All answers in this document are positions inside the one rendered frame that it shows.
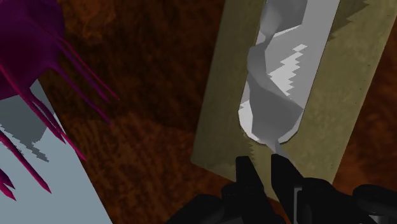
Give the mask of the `brown wooden table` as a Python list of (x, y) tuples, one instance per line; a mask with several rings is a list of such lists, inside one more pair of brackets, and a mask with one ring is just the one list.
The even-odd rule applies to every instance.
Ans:
[[(191, 155), (225, 0), (59, 0), (66, 39), (109, 87), (103, 100), (60, 63), (101, 116), (58, 74), (40, 77), (113, 224), (165, 224), (198, 193), (234, 180)], [(366, 93), (334, 186), (397, 190), (397, 22)]]

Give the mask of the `magenta spiky plant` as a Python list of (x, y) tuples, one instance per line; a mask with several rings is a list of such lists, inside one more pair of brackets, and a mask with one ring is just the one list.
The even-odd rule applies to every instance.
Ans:
[(64, 14), (57, 0), (0, 0), (0, 101), (19, 96), (56, 138), (72, 146), (53, 113), (32, 93), (32, 84), (52, 69), (98, 114), (105, 116), (61, 68), (58, 58), (63, 53), (104, 100), (108, 97), (103, 91), (109, 87), (65, 40), (65, 30)]

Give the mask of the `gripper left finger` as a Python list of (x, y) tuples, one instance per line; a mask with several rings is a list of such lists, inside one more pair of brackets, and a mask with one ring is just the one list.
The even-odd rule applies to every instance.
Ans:
[(275, 213), (261, 179), (248, 156), (235, 159), (236, 182), (221, 189), (221, 197), (198, 194), (165, 224), (286, 224)]

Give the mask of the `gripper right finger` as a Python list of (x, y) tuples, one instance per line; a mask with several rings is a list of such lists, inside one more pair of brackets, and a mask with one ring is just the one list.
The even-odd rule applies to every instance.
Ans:
[(373, 184), (352, 195), (305, 178), (289, 159), (271, 156), (271, 184), (291, 224), (397, 224), (397, 192)]

